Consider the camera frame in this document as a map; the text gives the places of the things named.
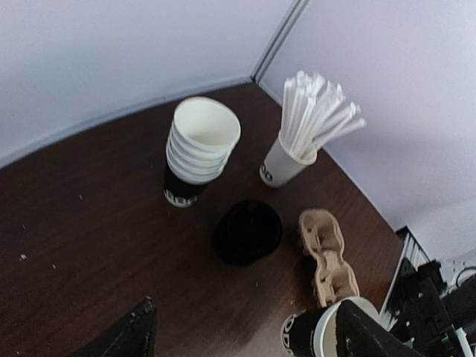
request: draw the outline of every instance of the white paper straw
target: white paper straw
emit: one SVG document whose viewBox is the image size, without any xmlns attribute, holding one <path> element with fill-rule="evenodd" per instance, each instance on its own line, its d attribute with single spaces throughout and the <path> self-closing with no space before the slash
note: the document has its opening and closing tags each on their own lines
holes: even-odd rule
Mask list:
<svg viewBox="0 0 476 357">
<path fill-rule="evenodd" d="M 319 73 L 314 72 L 312 77 L 312 85 L 311 85 L 310 94 L 317 99 L 318 93 L 325 83 L 326 83 L 326 79 L 323 76 L 321 76 Z"/>
<path fill-rule="evenodd" d="M 297 147 L 297 155 L 302 155 L 307 143 L 311 142 L 314 137 L 321 131 L 324 121 L 342 104 L 345 100 L 341 85 L 327 83 L 325 92 L 315 104 L 317 109 L 312 113 L 312 119 L 309 125 L 303 130 L 303 137 L 300 138 L 301 145 Z"/>
<path fill-rule="evenodd" d="M 328 142 L 340 138 L 344 135 L 350 134 L 358 129 L 365 128 L 367 126 L 367 121 L 364 118 L 359 118 L 358 120 L 352 120 L 346 126 L 337 130 L 335 132 L 329 132 L 325 135 L 317 137 L 317 140 L 313 141 L 317 148 L 323 147 Z"/>
<path fill-rule="evenodd" d="M 303 128 L 307 125 L 308 121 L 311 120 L 311 113 L 315 107 L 315 98 L 313 96 L 307 96 L 306 101 L 306 108 L 304 109 L 303 117 L 299 120 L 299 125 L 297 126 L 297 131 L 294 134 L 294 137 L 291 142 L 291 146 L 289 147 L 291 152 L 297 152 L 298 145 L 300 144 L 300 140 L 303 137 Z"/>
<path fill-rule="evenodd" d="M 329 117 L 329 119 L 326 120 L 324 125 L 321 127 L 321 133 L 333 128 L 345 118 L 348 118 L 349 116 L 354 117 L 356 114 L 360 114 L 360 106 L 356 105 L 354 102 L 350 102 L 348 106 L 345 106 L 339 112 L 335 113 L 332 117 Z"/>
<path fill-rule="evenodd" d="M 285 141 L 281 143 L 285 149 L 290 150 L 291 143 L 298 131 L 300 121 L 302 120 L 304 110 L 306 109 L 305 104 L 307 103 L 306 99 L 306 90 L 303 88 L 297 88 L 294 98 L 294 103 L 291 110 L 291 120 L 290 120 L 290 130 L 289 135 L 284 139 Z"/>
<path fill-rule="evenodd" d="M 296 79 L 289 78 L 284 83 L 283 113 L 281 117 L 281 130 L 284 141 L 289 141 L 288 135 L 291 130 L 291 111 L 296 93 Z"/>
</svg>

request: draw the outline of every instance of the black lid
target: black lid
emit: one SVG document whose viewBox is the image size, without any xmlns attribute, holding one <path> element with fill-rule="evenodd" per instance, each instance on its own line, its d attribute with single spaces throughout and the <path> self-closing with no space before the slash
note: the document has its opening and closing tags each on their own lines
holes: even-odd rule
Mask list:
<svg viewBox="0 0 476 357">
<path fill-rule="evenodd" d="M 274 209 L 249 200 L 237 203 L 222 218 L 213 234 L 213 247 L 226 263 L 245 265 L 276 250 L 282 236 Z"/>
</svg>

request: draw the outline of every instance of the logo on cup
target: logo on cup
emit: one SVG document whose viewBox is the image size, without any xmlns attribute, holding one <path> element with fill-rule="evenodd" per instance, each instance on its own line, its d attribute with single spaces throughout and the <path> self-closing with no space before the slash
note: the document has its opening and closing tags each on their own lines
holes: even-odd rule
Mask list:
<svg viewBox="0 0 476 357">
<path fill-rule="evenodd" d="M 263 174 L 266 181 L 271 182 L 273 181 L 273 175 L 266 169 L 266 165 L 263 163 L 261 164 L 260 171 Z"/>
<path fill-rule="evenodd" d="M 164 190 L 164 193 L 172 205 L 176 207 L 180 207 L 180 208 L 189 207 L 193 205 L 193 203 L 199 200 L 198 196 L 191 197 L 189 199 L 184 199 L 183 197 L 177 197 L 173 193 L 171 193 L 169 190 Z"/>
<path fill-rule="evenodd" d="M 286 348 L 286 352 L 290 355 L 293 354 L 290 345 L 289 345 L 289 331 L 291 331 L 292 325 L 295 322 L 295 319 L 298 315 L 291 315 L 283 324 L 283 334 L 281 335 L 283 346 Z"/>
</svg>

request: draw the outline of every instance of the dark wood tabletop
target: dark wood tabletop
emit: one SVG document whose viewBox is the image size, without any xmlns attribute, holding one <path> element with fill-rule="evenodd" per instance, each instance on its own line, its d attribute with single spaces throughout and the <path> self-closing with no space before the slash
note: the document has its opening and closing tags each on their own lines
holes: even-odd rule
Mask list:
<svg viewBox="0 0 476 357">
<path fill-rule="evenodd" d="M 253 84 L 208 96 L 235 111 L 242 137 L 191 208 L 161 189 L 177 102 L 0 170 L 0 356 L 64 356 L 145 296 L 158 307 L 157 356 L 286 356 L 282 322 L 315 305 L 314 267 L 297 247 L 307 208 L 334 213 L 361 295 L 382 305 L 402 243 L 364 195 L 323 150 L 286 186 L 265 186 L 258 169 L 280 107 Z M 243 199 L 269 203 L 285 228 L 280 247 L 245 268 L 222 263 L 210 244 Z"/>
</svg>

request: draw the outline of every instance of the white paper cup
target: white paper cup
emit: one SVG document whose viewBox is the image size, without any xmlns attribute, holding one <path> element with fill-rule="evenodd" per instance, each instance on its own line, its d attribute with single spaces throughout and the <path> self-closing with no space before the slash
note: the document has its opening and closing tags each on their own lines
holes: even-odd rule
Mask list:
<svg viewBox="0 0 476 357">
<path fill-rule="evenodd" d="M 182 101 L 173 115 L 173 126 L 189 145 L 211 152 L 228 151 L 241 134 L 236 115 L 227 106 L 205 97 Z"/>
<path fill-rule="evenodd" d="M 184 155 L 177 149 L 171 141 L 167 142 L 166 152 L 174 157 L 174 161 L 180 164 L 184 169 L 199 174 L 208 174 L 217 171 L 220 167 L 225 166 L 228 156 L 223 156 L 219 160 L 206 160 L 190 155 Z"/>
<path fill-rule="evenodd" d="M 363 297 L 347 297 L 343 300 L 351 300 L 373 320 L 380 321 L 379 313 L 369 300 Z M 341 302 L 289 316 L 281 327 L 284 348 L 294 356 L 337 357 L 335 327 Z"/>
<path fill-rule="evenodd" d="M 217 147 L 204 149 L 202 147 L 197 147 L 191 144 L 177 131 L 174 123 L 172 123 L 172 127 L 170 128 L 169 139 L 173 142 L 174 146 L 176 146 L 181 151 L 182 155 L 190 155 L 207 160 L 219 159 L 234 148 L 234 145 L 228 148 Z"/>
<path fill-rule="evenodd" d="M 270 187 L 280 187 L 295 177 L 318 158 L 317 150 L 310 149 L 303 158 L 294 157 L 281 144 L 279 134 L 260 167 L 260 176 Z"/>
<path fill-rule="evenodd" d="M 219 167 L 210 170 L 208 172 L 196 172 L 191 170 L 189 167 L 183 165 L 177 157 L 174 156 L 168 149 L 165 150 L 167 157 L 167 163 L 170 170 L 182 181 L 185 181 L 190 184 L 205 184 L 207 182 L 213 181 L 218 176 L 220 176 L 225 168 L 226 162 Z"/>
<path fill-rule="evenodd" d="M 167 140 L 167 146 L 177 155 L 180 155 L 184 160 L 200 167 L 212 167 L 222 163 L 228 158 L 231 152 L 224 152 L 221 155 L 214 154 L 213 157 L 209 155 L 203 155 L 201 152 L 193 150 L 185 150 L 183 147 L 177 144 L 176 139 L 170 136 Z"/>
</svg>

